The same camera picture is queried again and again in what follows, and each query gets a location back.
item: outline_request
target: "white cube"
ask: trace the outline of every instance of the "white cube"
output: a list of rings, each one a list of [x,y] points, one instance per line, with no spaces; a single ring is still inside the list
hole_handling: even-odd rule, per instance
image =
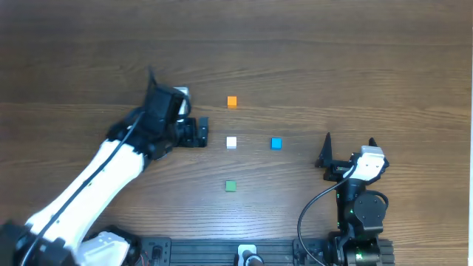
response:
[[[236,149],[237,137],[227,137],[227,149]]]

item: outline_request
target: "wood grain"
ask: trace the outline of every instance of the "wood grain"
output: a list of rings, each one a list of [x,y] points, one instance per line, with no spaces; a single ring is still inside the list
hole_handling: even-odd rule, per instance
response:
[[[139,105],[146,67],[189,86],[206,149],[176,149],[95,224],[185,239],[296,237],[330,184],[324,136],[346,160],[375,137],[391,162],[382,237],[398,265],[465,265],[472,14],[467,0],[85,0],[0,4],[0,222],[24,222]],[[236,95],[239,107],[226,109]],[[225,137],[237,136],[228,151]],[[269,139],[282,137],[271,151]],[[225,193],[226,180],[237,181]],[[336,229],[332,196],[306,236]]]

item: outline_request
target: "cube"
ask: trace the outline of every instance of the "cube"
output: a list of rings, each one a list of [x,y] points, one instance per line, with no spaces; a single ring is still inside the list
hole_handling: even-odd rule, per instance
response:
[[[237,137],[227,137],[227,149],[236,149]]]
[[[228,96],[228,98],[227,98],[227,107],[229,109],[235,109],[237,107],[237,97],[236,96]]]
[[[225,182],[225,191],[227,192],[237,192],[237,182],[235,181],[227,181]]]
[[[271,138],[271,149],[280,150],[282,148],[282,139],[280,137]]]

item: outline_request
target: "small block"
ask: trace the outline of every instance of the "small block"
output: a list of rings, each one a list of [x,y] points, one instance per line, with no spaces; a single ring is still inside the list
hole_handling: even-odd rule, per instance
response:
[[[237,107],[237,97],[236,96],[228,96],[227,107],[230,108],[230,109],[235,109]]]
[[[235,181],[227,181],[225,182],[225,191],[227,192],[236,192],[237,190],[237,182]]]
[[[227,137],[227,149],[236,149],[237,137]]]
[[[282,148],[282,139],[280,137],[271,138],[271,149],[280,150]]]

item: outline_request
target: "blue cube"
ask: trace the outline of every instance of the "blue cube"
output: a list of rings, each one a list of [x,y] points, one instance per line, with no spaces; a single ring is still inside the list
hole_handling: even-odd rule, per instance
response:
[[[271,138],[271,149],[279,151],[282,148],[282,140],[280,137]]]

